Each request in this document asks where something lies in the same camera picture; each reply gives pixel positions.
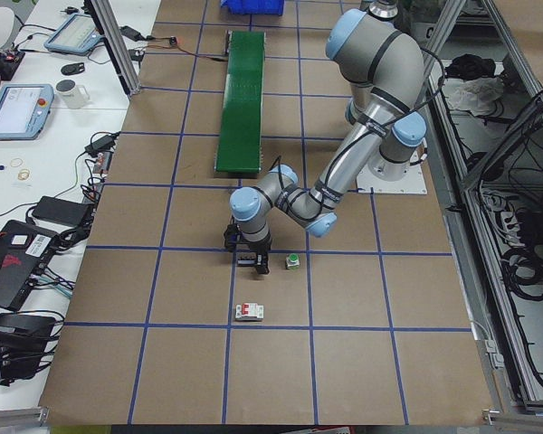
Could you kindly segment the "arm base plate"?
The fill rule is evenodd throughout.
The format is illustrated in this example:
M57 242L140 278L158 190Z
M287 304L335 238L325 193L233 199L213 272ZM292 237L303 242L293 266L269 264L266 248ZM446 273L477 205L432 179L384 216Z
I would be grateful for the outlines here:
M361 193L426 195L423 169L416 164L418 161L416 152L401 164L391 163L376 153L357 175L357 189Z

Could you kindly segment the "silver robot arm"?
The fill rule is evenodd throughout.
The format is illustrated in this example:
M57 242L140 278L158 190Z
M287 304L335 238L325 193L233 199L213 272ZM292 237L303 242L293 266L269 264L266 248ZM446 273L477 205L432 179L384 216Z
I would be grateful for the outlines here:
M365 164L373 157L403 168L422 143L426 125L416 102L424 81L423 49L408 34L370 10L349 9L326 42L325 53L350 84L348 122L352 128L310 189L276 158L254 186L234 191L231 220L224 232L230 252L245 247L241 264L269 272L272 234L267 215L286 214L308 234L321 238L335 225L335 210Z

